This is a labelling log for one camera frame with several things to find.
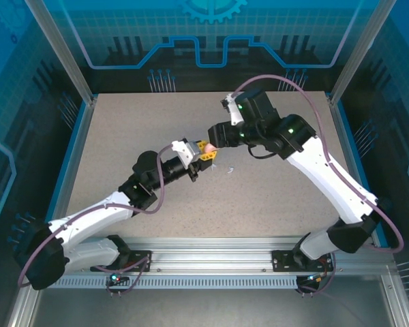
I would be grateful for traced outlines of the right aluminium side rail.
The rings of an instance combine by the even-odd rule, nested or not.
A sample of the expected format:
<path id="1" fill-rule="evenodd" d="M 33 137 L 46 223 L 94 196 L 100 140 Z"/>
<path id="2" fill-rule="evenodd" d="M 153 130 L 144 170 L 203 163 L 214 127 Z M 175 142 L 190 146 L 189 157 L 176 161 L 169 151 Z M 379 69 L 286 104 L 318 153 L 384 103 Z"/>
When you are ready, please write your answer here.
<path id="1" fill-rule="evenodd" d="M 355 178 L 352 170 L 352 164 L 354 163 L 353 160 L 350 158 L 350 153 L 348 152 L 350 150 L 348 139 L 345 135 L 344 127 L 342 125 L 342 120 L 339 117 L 339 112 L 337 111 L 337 104 L 332 104 L 331 100 L 328 98 L 328 103 L 329 103 L 329 108 L 331 112 L 331 116 L 333 118 L 333 122 L 335 124 L 336 132 L 337 132 L 337 137 L 339 138 L 339 142 L 341 144 L 342 152 L 344 154 L 345 162 L 347 165 L 347 170 L 349 175 L 358 183 L 360 184 L 358 178 Z"/>

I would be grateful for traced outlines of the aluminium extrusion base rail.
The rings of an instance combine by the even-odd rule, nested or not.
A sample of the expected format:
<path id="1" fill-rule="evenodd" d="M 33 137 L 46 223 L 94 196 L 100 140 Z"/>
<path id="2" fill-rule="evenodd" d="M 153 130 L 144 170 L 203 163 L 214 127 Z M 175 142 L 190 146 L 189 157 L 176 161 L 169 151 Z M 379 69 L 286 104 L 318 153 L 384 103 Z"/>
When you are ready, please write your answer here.
<path id="1" fill-rule="evenodd" d="M 144 238 L 125 237 L 131 249 L 152 252 L 150 275 L 272 275 L 273 250 L 291 250 L 295 237 Z M 397 275 L 390 253 L 337 251 L 335 275 Z"/>

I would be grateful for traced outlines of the right blue table edge trim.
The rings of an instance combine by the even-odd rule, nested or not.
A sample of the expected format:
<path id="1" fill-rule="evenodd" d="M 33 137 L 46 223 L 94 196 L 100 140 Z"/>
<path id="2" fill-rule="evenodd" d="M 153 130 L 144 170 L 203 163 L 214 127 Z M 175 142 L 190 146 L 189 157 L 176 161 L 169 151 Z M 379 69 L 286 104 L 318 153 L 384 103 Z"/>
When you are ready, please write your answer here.
<path id="1" fill-rule="evenodd" d="M 350 128 L 350 124 L 348 122 L 348 118 L 344 110 L 344 106 L 342 105 L 341 101 L 339 101 L 337 104 L 337 111 L 339 112 L 339 117 L 342 120 L 342 125 L 344 127 L 345 135 L 348 139 L 348 143 L 350 147 L 350 150 L 348 152 L 350 153 L 351 160 L 353 160 L 354 162 L 352 164 L 352 170 L 353 170 L 352 174 L 354 175 L 355 178 L 358 178 L 360 184 L 362 184 L 364 188 L 366 188 L 367 190 L 370 190 L 369 183 L 367 181 L 367 177 L 366 177 L 366 174 L 363 169 L 362 162 L 361 162 L 361 158 L 357 150 L 356 142 L 354 140 L 354 136 Z M 378 227 L 376 228 L 376 231 L 374 232 L 374 244 L 380 248 L 387 248 L 389 246 L 388 240 L 384 233 L 384 228 L 382 227 L 381 223 L 378 224 Z"/>

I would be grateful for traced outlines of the right aluminium frame post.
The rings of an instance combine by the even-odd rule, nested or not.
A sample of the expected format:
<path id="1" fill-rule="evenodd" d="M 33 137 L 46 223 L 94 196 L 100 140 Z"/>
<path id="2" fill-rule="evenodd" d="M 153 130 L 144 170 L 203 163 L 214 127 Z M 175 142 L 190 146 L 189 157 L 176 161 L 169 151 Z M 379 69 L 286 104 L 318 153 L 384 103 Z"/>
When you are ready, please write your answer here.
<path id="1" fill-rule="evenodd" d="M 330 104 L 336 106 L 371 48 L 397 0 L 378 0 L 356 46 L 347 60 L 330 94 Z"/>

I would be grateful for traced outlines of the aluminium frame post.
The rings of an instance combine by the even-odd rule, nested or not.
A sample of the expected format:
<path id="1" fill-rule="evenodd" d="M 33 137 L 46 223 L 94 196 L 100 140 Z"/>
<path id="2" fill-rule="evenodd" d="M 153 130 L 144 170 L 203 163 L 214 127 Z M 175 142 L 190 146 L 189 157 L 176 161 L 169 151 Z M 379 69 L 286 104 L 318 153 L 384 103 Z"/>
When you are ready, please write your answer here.
<path id="1" fill-rule="evenodd" d="M 378 0 L 356 46 L 347 60 L 330 94 L 330 104 L 336 106 L 371 48 L 397 0 Z"/>
<path id="2" fill-rule="evenodd" d="M 92 105 L 93 93 L 46 5 L 42 0 L 24 1 L 78 91 L 79 96 L 86 105 Z"/>

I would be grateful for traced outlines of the left small LED circuit board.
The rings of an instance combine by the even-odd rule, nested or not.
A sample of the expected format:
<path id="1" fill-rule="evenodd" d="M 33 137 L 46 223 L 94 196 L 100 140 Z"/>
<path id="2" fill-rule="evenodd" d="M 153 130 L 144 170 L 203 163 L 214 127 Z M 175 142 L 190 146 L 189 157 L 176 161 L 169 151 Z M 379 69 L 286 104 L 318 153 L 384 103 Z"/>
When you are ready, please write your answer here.
<path id="1" fill-rule="evenodd" d="M 125 283 L 126 281 L 129 281 L 129 277 L 128 276 L 123 276 L 121 273 L 119 272 L 113 272 L 109 278 L 108 278 L 108 286 L 116 286 L 116 285 L 120 285 L 122 283 Z"/>

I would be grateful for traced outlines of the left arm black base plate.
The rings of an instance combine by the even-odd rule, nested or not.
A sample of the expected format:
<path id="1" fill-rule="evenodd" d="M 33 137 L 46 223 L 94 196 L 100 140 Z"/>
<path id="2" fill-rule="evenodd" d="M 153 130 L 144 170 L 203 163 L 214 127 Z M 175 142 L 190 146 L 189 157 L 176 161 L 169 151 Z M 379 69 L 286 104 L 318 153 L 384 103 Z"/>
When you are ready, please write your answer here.
<path id="1" fill-rule="evenodd" d="M 122 253 L 119 257 L 108 266 L 93 266 L 91 272 L 105 273 L 132 273 L 139 272 L 143 269 L 144 272 L 149 272 L 151 263 L 151 251 L 131 251 Z"/>

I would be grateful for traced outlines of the left aluminium frame post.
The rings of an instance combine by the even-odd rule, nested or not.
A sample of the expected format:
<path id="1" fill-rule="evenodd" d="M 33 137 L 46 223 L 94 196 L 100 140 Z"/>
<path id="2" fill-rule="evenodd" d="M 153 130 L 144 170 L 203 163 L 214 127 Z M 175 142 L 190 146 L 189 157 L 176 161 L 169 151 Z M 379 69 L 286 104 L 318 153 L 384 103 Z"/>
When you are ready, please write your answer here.
<path id="1" fill-rule="evenodd" d="M 42 0 L 24 1 L 78 91 L 79 96 L 86 105 L 92 105 L 93 93 L 46 5 Z"/>

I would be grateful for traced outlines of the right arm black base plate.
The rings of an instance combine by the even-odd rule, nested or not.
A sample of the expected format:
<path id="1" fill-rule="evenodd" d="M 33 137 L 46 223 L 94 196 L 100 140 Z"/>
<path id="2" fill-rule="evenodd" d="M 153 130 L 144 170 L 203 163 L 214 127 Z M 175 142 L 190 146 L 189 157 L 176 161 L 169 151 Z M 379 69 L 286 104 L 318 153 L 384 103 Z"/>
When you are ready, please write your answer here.
<path id="1" fill-rule="evenodd" d="M 333 270 L 330 254 L 323 255 L 316 260 L 311 260 L 301 252 L 275 250 L 271 252 L 271 260 L 275 273 L 321 273 Z"/>

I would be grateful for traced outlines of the grey metal sheet shelf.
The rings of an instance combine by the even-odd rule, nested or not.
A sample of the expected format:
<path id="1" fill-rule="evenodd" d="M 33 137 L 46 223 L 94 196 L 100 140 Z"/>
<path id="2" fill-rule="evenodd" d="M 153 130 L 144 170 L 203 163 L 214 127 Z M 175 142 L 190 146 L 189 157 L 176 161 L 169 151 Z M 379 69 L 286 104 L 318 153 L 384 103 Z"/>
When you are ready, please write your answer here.
<path id="1" fill-rule="evenodd" d="M 394 327 L 377 283 L 292 290 L 46 290 L 31 327 Z"/>

